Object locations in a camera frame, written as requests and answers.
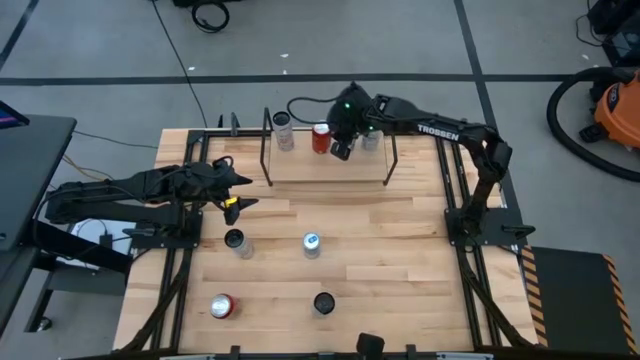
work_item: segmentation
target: vacuum hose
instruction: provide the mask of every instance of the vacuum hose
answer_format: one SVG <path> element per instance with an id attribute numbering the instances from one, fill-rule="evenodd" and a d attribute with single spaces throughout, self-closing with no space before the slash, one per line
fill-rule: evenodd
<path id="1" fill-rule="evenodd" d="M 595 155 L 569 137 L 562 127 L 560 127 L 560 123 L 558 123 L 558 103 L 564 93 L 578 82 L 598 80 L 610 81 L 612 83 L 628 83 L 633 80 L 633 74 L 622 69 L 592 68 L 580 71 L 565 80 L 558 86 L 556 91 L 553 92 L 547 104 L 547 123 L 549 123 L 551 133 L 564 147 L 569 149 L 569 151 L 598 169 L 625 180 L 640 182 L 640 172 L 625 169 Z"/>

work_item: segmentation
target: wooden tabletop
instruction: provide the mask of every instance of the wooden tabletop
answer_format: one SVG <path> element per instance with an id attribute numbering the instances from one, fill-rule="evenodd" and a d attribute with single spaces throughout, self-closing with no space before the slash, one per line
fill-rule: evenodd
<path id="1" fill-rule="evenodd" d="M 187 132 L 164 130 L 157 167 L 182 163 Z M 209 160 L 231 155 L 236 172 L 254 180 L 232 193 L 260 199 L 234 226 L 252 240 L 255 253 L 250 260 L 235 257 L 222 240 L 230 229 L 222 213 L 212 205 L 204 208 L 180 352 L 228 353 L 232 345 L 244 353 L 354 352 L 360 332 L 382 336 L 389 352 L 404 351 L 406 344 L 418 351 L 472 350 L 456 255 L 447 241 L 435 141 L 398 137 L 397 146 L 399 163 L 387 187 L 380 182 L 269 187 L 258 161 L 259 138 L 212 139 Z M 473 189 L 477 175 L 466 152 L 463 159 Z M 458 196 L 457 183 L 454 188 Z M 496 190 L 490 206 L 500 204 Z M 302 237 L 311 231 L 322 243 L 314 260 L 302 252 Z M 495 247 L 483 250 L 494 300 L 535 342 L 515 256 Z M 131 270 L 114 348 L 129 342 L 156 306 L 165 251 L 148 252 Z M 336 308 L 317 318 L 312 300 L 322 291 L 334 295 Z M 234 319 L 210 315 L 218 293 L 239 299 Z M 489 344 L 479 303 L 476 298 L 483 341 Z M 168 314 L 163 345 L 169 342 L 172 307 Z"/>

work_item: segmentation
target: vacuum cleaner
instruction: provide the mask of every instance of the vacuum cleaner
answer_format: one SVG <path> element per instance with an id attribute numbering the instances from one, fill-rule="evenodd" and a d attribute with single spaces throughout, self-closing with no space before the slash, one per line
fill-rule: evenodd
<path id="1" fill-rule="evenodd" d="M 558 103 L 578 82 L 593 81 L 589 93 L 596 108 L 595 122 L 580 131 L 586 143 L 611 139 L 620 144 L 640 148 L 640 71 L 621 68 L 592 68 L 580 71 L 565 80 L 553 92 L 547 105 L 547 122 L 553 136 L 569 151 L 589 164 L 611 175 L 640 182 L 640 172 L 613 164 L 574 141 L 558 123 Z"/>

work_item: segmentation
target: caution tape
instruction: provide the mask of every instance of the caution tape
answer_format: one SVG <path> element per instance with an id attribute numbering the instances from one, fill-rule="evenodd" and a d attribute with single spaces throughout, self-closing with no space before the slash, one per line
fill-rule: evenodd
<path id="1" fill-rule="evenodd" d="M 631 332 L 631 321 L 629 321 L 629 315 L 627 313 L 627 307 L 624 304 L 624 300 L 622 298 L 622 286 L 620 286 L 620 281 L 618 280 L 618 272 L 616 271 L 616 266 L 613 262 L 613 258 L 608 255 L 602 255 L 604 260 L 607 262 L 607 267 L 609 268 L 609 273 L 611 275 L 611 282 L 613 283 L 613 293 L 616 297 L 616 303 L 618 304 L 618 310 L 620 310 L 620 319 L 622 319 L 622 328 L 624 329 L 625 336 L 627 337 L 627 345 L 629 345 L 629 352 L 631 355 L 638 354 L 638 347 L 636 346 L 636 342 L 633 340 L 633 333 Z"/>
<path id="2" fill-rule="evenodd" d="M 542 300 L 540 298 L 540 286 L 538 285 L 538 275 L 536 272 L 535 256 L 531 246 L 525 246 L 522 251 L 522 269 L 524 271 L 525 285 L 527 288 L 527 300 L 529 301 L 529 309 L 531 310 L 531 318 L 533 319 L 533 327 L 536 329 L 538 342 L 546 347 L 549 346 L 547 341 L 547 329 L 544 326 L 544 314 L 542 313 Z"/>

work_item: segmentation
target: concrete floor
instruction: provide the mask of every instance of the concrete floor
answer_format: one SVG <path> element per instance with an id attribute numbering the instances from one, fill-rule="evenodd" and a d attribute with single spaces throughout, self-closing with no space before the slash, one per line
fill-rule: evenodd
<path id="1" fill-rule="evenodd" d="M 75 117 L 78 130 L 135 143 L 156 144 L 163 128 L 202 126 L 188 86 L 175 81 L 182 72 L 147 0 L 5 0 L 0 46 L 12 38 L 29 3 L 37 6 L 10 54 L 4 48 L 6 61 L 0 57 L 0 99 L 24 113 Z M 524 220 L 538 228 L 529 242 L 615 258 L 631 320 L 640 324 L 640 222 L 634 210 L 640 185 L 590 167 L 555 142 L 545 108 L 557 83 L 542 76 L 529 78 L 533 82 L 501 77 L 503 82 L 486 83 L 488 98 L 481 99 L 477 85 L 482 92 L 484 82 L 474 82 L 483 79 L 480 72 L 570 74 L 609 65 L 601 49 L 574 37 L 584 0 L 245 0 L 228 5 L 231 22 L 217 35 L 198 31 L 190 14 L 169 0 L 157 5 L 185 66 L 193 67 L 189 74 L 199 77 L 194 88 L 209 124 L 234 111 L 243 126 L 256 126 L 264 106 L 275 112 L 294 96 L 334 96 L 350 75 L 371 80 L 362 82 L 370 93 L 406 97 L 423 109 L 470 121 L 490 117 L 490 102 L 514 148 L 511 174 Z M 462 30 L 461 11 L 470 34 Z M 477 52 L 471 57 L 470 41 Z M 298 75 L 306 74 L 333 77 L 304 82 Z M 110 78 L 112 85 L 95 85 L 96 78 Z M 58 85 L 46 85 L 51 79 Z M 28 81 L 45 86 L 21 85 Z M 588 121 L 586 90 L 577 87 L 561 104 L 569 130 Z M 314 105 L 299 110 L 317 119 L 326 111 Z M 599 145 L 596 151 L 640 168 L 637 155 L 620 146 Z M 155 157 L 153 150 L 81 136 L 67 154 L 114 177 L 149 168 Z M 62 164 L 53 184 L 80 179 Z M 43 279 L 41 273 L 30 279 L 0 340 L 0 357 L 109 351 L 119 297 L 56 293 L 46 313 L 54 328 L 22 332 Z"/>

